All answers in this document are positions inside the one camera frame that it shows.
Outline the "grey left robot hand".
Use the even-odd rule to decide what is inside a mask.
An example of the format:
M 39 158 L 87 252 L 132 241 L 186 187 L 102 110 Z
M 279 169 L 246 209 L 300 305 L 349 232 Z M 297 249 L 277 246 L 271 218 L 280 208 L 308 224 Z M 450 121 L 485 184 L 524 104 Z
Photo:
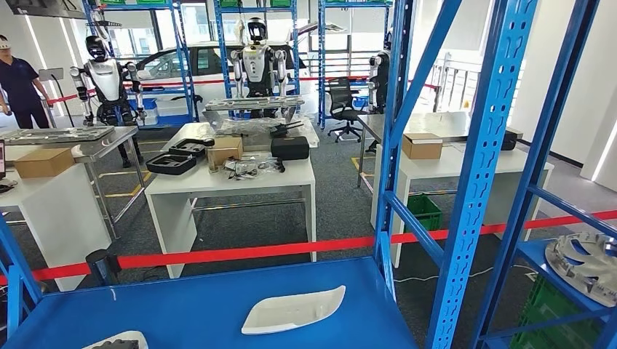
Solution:
M 139 349 L 139 348 L 140 348 L 140 343 L 138 340 L 123 340 L 123 339 L 115 339 L 114 341 L 106 340 L 92 347 L 92 349 Z

